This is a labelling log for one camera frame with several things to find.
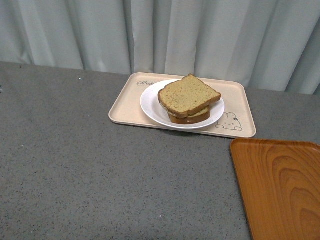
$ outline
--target bread slice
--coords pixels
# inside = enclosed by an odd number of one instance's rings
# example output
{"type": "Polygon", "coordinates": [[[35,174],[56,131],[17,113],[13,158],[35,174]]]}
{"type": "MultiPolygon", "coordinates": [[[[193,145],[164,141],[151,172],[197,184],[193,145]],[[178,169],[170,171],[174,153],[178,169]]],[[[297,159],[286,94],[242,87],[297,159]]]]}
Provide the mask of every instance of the bread slice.
{"type": "Polygon", "coordinates": [[[221,93],[189,74],[169,83],[158,92],[161,106],[176,118],[196,114],[206,106],[219,101],[221,93]]]}
{"type": "Polygon", "coordinates": [[[187,116],[185,118],[177,118],[168,113],[170,121],[174,124],[197,124],[210,118],[210,107],[206,106],[196,114],[187,116]]]}

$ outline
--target white plate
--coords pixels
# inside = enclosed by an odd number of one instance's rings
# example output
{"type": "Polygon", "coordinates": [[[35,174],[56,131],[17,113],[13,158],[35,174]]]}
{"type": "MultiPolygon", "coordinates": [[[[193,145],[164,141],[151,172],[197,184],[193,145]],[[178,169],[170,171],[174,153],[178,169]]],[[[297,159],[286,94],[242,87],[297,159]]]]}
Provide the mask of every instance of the white plate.
{"type": "Polygon", "coordinates": [[[218,102],[210,106],[210,117],[207,120],[194,124],[176,124],[172,123],[168,117],[167,111],[160,105],[158,100],[158,92],[163,89],[167,84],[178,81],[179,79],[171,79],[157,82],[148,87],[141,95],[140,104],[144,113],[156,121],[167,127],[174,129],[200,129],[214,124],[218,121],[225,111],[225,103],[221,98],[218,102]]]}

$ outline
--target speckled countertop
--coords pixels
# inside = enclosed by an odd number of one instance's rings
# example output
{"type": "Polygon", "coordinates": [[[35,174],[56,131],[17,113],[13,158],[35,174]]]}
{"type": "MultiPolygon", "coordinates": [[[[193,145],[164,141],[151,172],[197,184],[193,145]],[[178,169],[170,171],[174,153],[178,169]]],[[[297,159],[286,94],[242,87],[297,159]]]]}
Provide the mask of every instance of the speckled countertop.
{"type": "MultiPolygon", "coordinates": [[[[232,139],[111,122],[128,78],[0,62],[0,239],[250,239],[232,139]]],[[[255,138],[320,144],[320,97],[246,94],[255,138]]]]}

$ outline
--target wood grain tray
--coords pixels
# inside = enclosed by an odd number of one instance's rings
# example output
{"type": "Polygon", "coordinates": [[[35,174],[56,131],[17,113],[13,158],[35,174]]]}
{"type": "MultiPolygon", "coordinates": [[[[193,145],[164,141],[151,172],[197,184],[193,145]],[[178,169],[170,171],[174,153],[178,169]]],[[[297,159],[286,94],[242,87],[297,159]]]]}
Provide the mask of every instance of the wood grain tray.
{"type": "Polygon", "coordinates": [[[235,139],[230,150],[254,240],[320,240],[320,145],[235,139]]]}
{"type": "Polygon", "coordinates": [[[150,119],[142,110],[140,98],[149,86],[164,80],[182,79],[183,76],[134,73],[109,111],[109,118],[117,124],[156,129],[170,129],[229,138],[251,138],[257,130],[244,87],[236,82],[200,78],[222,94],[225,104],[223,116],[214,124],[199,129],[175,129],[150,119]]]}

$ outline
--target bread crust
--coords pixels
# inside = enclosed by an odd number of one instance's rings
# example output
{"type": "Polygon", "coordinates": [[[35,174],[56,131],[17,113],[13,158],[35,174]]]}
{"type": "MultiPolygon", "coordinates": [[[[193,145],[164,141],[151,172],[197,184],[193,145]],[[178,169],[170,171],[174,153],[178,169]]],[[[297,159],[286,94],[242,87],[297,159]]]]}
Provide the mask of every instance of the bread crust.
{"type": "Polygon", "coordinates": [[[210,118],[210,111],[207,111],[204,114],[201,114],[198,116],[188,116],[185,118],[178,118],[178,117],[172,116],[170,113],[168,113],[168,116],[170,118],[170,121],[174,124],[183,124],[183,125],[197,124],[210,118]]]}
{"type": "Polygon", "coordinates": [[[204,109],[206,106],[209,106],[210,104],[213,104],[213,103],[215,103],[215,102],[217,102],[217,101],[219,101],[221,99],[221,93],[215,91],[213,88],[211,88],[210,86],[206,85],[200,79],[194,77],[192,74],[189,74],[188,76],[185,76],[181,81],[183,81],[185,78],[190,78],[190,77],[191,78],[193,77],[193,78],[197,79],[199,82],[201,82],[199,84],[203,84],[206,88],[210,88],[212,91],[214,91],[214,96],[212,96],[211,98],[208,98],[205,102],[201,102],[197,106],[189,108],[189,109],[187,109],[185,111],[176,111],[170,105],[166,104],[165,101],[162,98],[162,93],[167,90],[168,86],[170,86],[172,84],[177,84],[177,82],[179,82],[179,81],[169,83],[168,85],[166,85],[163,89],[161,89],[158,92],[158,100],[159,100],[160,105],[170,115],[172,115],[173,117],[176,117],[178,119],[187,118],[190,115],[194,115],[197,112],[199,112],[200,110],[204,109]]]}

